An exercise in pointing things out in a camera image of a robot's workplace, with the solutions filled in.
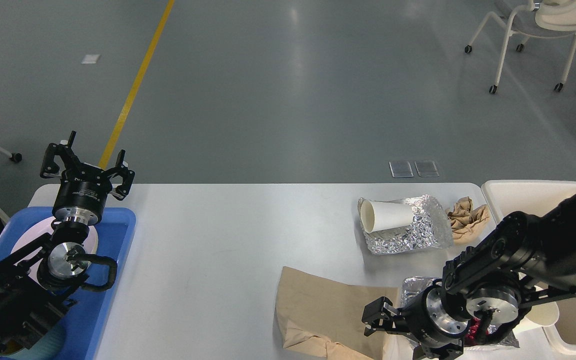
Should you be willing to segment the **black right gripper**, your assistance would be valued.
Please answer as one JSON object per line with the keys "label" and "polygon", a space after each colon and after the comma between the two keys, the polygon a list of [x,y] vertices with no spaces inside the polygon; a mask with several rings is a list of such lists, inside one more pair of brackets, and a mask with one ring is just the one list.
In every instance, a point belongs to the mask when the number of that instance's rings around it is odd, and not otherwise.
{"label": "black right gripper", "polygon": [[416,342],[412,360],[455,360],[464,354],[471,315],[461,294],[429,287],[404,308],[395,308],[389,298],[379,297],[364,307],[361,321],[365,337],[376,332],[410,335]]}

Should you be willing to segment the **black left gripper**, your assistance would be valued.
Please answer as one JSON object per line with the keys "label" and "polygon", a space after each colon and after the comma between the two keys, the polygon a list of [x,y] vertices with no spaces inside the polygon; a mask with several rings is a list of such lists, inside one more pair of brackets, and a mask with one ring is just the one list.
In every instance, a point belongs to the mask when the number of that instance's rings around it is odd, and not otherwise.
{"label": "black left gripper", "polygon": [[[87,226],[100,223],[110,194],[118,201],[123,201],[135,178],[135,171],[125,164],[126,151],[121,149],[115,165],[103,170],[99,175],[86,177],[84,166],[73,152],[76,131],[71,131],[65,142],[48,144],[39,177],[42,179],[59,178],[60,187],[52,208],[52,215],[58,221],[76,221]],[[121,183],[114,185],[112,180],[121,178]]]}

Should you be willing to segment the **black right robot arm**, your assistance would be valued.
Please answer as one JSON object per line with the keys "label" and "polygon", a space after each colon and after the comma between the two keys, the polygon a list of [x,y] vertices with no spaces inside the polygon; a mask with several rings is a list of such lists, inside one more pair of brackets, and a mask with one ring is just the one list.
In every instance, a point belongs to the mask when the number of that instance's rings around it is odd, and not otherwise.
{"label": "black right robot arm", "polygon": [[505,339],[534,306],[576,297],[576,194],[543,216],[508,214],[477,246],[448,260],[442,277],[404,307],[365,306],[364,335],[414,341],[414,360],[454,360],[468,342]]}

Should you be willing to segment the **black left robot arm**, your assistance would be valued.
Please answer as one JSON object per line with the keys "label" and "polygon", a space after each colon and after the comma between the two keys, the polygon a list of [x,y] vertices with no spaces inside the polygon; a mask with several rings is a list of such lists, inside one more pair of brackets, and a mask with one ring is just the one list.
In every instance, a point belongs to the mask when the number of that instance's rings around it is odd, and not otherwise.
{"label": "black left robot arm", "polygon": [[108,197],[128,196],[135,171],[125,150],[108,169],[81,161],[73,151],[76,135],[48,144],[39,171],[43,179],[59,179],[52,232],[0,260],[0,356],[41,342],[77,303],[78,290],[103,293],[117,281],[118,259],[90,253],[84,243],[101,223]]}

